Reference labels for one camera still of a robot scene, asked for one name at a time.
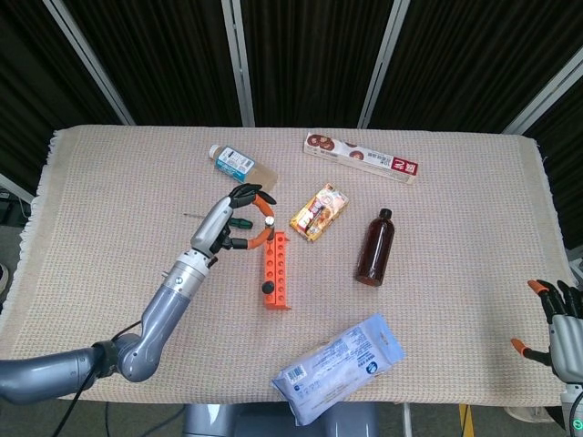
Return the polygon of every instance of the test tube rack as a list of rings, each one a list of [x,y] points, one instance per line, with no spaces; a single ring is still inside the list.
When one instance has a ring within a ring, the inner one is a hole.
[[[274,232],[273,239],[265,242],[265,282],[263,304],[269,310],[289,310],[286,304],[285,245],[289,240],[285,232]]]

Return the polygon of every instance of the curtain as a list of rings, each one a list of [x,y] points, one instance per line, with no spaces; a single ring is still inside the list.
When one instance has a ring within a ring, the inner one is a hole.
[[[568,249],[583,245],[583,79],[526,133],[546,157],[553,201]]]
[[[55,129],[118,118],[42,2],[0,2],[0,173],[36,192]]]
[[[583,46],[583,3],[414,0],[370,128],[501,132]]]
[[[391,6],[242,0],[256,126],[356,127]]]
[[[136,123],[240,126],[219,0],[65,3]]]

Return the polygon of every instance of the bottle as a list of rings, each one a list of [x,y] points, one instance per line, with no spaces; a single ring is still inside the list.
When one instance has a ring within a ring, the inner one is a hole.
[[[368,227],[354,276],[363,284],[373,287],[380,287],[383,284],[386,261],[389,259],[393,244],[392,215],[390,209],[383,208],[379,217],[375,218]]]
[[[209,157],[215,167],[240,183],[260,184],[269,192],[277,182],[277,173],[229,146],[214,144]]]

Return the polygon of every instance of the table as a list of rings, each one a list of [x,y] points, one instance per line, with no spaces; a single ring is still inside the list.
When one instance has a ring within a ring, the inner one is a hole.
[[[500,135],[311,129],[419,163],[412,186],[302,153],[308,129],[81,126],[56,132],[0,316],[0,358],[106,340],[138,320],[199,219],[236,184],[212,166],[231,144],[273,168],[288,232],[289,311],[261,303],[262,252],[222,251],[169,340],[157,373],[114,375],[84,399],[277,401],[292,359],[382,313],[407,357],[353,401],[558,404],[562,384],[510,338],[547,347],[532,278],[570,280],[533,140]],[[288,227],[326,182],[350,199],[315,243]],[[352,278],[380,208],[396,227],[384,285]],[[240,217],[261,222],[253,208]],[[248,231],[239,230],[243,236]]]

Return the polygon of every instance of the yellow snack package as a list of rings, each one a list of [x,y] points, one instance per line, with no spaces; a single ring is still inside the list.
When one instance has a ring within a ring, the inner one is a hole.
[[[340,215],[346,205],[348,205],[348,198],[331,184],[326,184],[300,209],[300,212],[291,218],[290,226],[308,241],[315,241]]]

